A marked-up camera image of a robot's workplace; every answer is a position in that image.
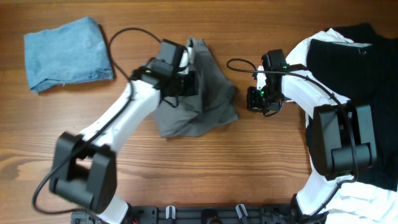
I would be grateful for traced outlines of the grey shorts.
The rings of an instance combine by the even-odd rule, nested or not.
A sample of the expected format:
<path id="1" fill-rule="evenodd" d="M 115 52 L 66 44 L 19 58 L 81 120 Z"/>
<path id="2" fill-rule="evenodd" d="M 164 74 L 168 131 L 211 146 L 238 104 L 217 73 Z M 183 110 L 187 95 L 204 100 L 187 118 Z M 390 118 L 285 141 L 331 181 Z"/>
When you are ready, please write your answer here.
<path id="1" fill-rule="evenodd" d="M 187 46 L 193 48 L 198 94 L 180 96 L 176 108 L 162 102 L 154 111 L 163 138 L 199 137 L 213 128 L 238 120 L 233 103 L 236 87 L 220 70 L 205 41 L 191 37 Z"/>

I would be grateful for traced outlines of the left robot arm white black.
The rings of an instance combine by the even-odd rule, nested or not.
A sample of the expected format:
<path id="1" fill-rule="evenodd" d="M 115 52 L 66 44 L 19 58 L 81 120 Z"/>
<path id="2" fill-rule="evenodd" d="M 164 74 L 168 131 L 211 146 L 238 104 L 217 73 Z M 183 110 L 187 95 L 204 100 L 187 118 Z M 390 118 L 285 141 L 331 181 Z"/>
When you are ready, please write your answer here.
<path id="1" fill-rule="evenodd" d="M 116 157 L 139 124 L 170 96 L 198 93 L 193 71 L 193 42 L 180 45 L 164 39 L 156 57 L 132 71 L 127 87 L 93 124 L 56 142 L 49 190 L 77 204 L 80 213 L 100 223 L 133 222 L 131 206 L 116 195 Z"/>

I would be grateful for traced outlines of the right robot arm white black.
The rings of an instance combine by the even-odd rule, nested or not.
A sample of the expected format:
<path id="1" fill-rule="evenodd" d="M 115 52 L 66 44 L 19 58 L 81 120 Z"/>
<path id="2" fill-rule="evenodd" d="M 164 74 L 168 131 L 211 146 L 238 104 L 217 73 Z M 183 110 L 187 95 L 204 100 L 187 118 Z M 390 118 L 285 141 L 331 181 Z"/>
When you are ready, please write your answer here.
<path id="1" fill-rule="evenodd" d="M 371 109 L 340 101 L 324 85 L 304 75 L 304 65 L 288 64 L 281 49 L 269 51 L 261 60 L 262 68 L 251 72 L 257 86 L 248 88 L 248 110 L 271 117 L 290 99 L 307 112 L 313 172 L 294 202 L 303 217 L 314 218 L 325 211 L 342 186 L 358 180 L 360 170 L 375 164 Z"/>

